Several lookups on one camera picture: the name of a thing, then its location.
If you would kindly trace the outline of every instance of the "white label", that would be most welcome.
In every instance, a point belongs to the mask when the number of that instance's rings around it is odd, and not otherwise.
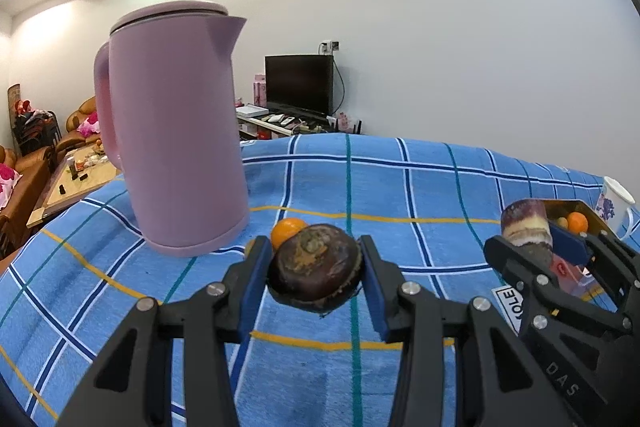
[[[524,312],[522,295],[509,285],[494,288],[492,292],[495,299],[500,303],[502,314],[507,318],[511,329],[518,333]]]

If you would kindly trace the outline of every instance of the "wooden coffee table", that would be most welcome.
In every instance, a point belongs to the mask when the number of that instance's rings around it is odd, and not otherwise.
[[[78,201],[87,194],[106,185],[120,174],[120,171],[117,170],[110,161],[107,161],[79,172],[79,177],[87,174],[86,179],[80,180],[78,177],[72,180],[71,172],[66,165],[67,160],[71,158],[71,156],[76,160],[82,160],[87,155],[93,154],[94,150],[92,146],[82,147],[82,149],[76,149],[66,154],[65,158],[60,162],[60,165],[58,165],[58,168],[51,176],[49,184],[44,188],[36,204],[36,208],[31,213],[27,222],[28,229],[36,227],[47,219],[59,214],[62,210],[70,207],[72,204],[78,203]],[[60,185],[65,187],[65,194],[60,194]]]

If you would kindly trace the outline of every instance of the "white cup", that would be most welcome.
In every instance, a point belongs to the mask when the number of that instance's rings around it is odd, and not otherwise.
[[[629,226],[626,228],[625,235],[618,236],[621,240],[626,239],[634,227],[634,214],[631,212],[631,205],[633,204],[636,204],[636,200],[625,187],[615,179],[604,176],[602,192],[598,196],[595,211],[616,234],[622,227],[622,221],[626,213],[629,218]]]

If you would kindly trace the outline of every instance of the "black flat screen monitor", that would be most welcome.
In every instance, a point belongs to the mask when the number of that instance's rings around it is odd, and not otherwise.
[[[284,113],[332,113],[334,58],[331,55],[264,57],[267,108]]]

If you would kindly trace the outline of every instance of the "pink electric kettle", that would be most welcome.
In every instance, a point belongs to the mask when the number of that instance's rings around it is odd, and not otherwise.
[[[95,57],[104,150],[156,251],[193,256],[249,219],[231,52],[246,19],[205,1],[124,16]]]

